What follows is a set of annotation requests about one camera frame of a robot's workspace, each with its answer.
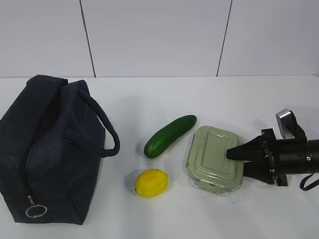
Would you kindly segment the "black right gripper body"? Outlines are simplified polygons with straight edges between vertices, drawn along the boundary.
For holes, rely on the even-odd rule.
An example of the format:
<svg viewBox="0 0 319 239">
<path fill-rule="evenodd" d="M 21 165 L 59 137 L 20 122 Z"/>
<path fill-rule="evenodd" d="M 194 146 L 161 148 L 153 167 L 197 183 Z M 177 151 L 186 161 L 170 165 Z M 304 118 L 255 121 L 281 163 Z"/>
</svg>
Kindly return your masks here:
<svg viewBox="0 0 319 239">
<path fill-rule="evenodd" d="M 309 172 L 309 145 L 303 129 L 297 128 L 291 139 L 276 139 L 274 131 L 262 130 L 263 144 L 269 160 L 270 173 L 278 186 L 287 186 L 287 175 Z"/>
</svg>

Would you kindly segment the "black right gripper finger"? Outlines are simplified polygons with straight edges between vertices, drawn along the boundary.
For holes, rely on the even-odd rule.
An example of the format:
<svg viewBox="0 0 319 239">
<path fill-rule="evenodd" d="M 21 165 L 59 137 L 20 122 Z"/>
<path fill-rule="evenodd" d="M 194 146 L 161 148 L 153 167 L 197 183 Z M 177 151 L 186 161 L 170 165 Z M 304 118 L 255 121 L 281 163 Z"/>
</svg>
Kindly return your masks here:
<svg viewBox="0 0 319 239">
<path fill-rule="evenodd" d="M 243 176 L 257 179 L 269 185 L 274 185 L 274 178 L 270 172 L 270 169 L 263 165 L 244 163 Z"/>
<path fill-rule="evenodd" d="M 249 161 L 255 164 L 268 165 L 269 160 L 266 158 L 264 141 L 265 136 L 260 135 L 253 140 L 228 149 L 226 157 L 236 161 Z"/>
</svg>

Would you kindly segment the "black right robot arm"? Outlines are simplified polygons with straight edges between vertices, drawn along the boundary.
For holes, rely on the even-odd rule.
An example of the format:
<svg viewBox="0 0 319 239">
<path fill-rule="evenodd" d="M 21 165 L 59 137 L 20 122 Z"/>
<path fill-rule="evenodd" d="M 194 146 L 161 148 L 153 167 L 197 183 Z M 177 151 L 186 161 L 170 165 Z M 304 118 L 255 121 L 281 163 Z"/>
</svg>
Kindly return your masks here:
<svg viewBox="0 0 319 239">
<path fill-rule="evenodd" d="M 319 141 L 301 138 L 276 139 L 274 131 L 263 129 L 253 140 L 227 150 L 228 159 L 243 161 L 243 176 L 269 185 L 287 186 L 287 175 L 308 174 L 300 189 L 308 191 L 319 181 L 306 186 L 306 181 L 319 171 Z"/>
</svg>

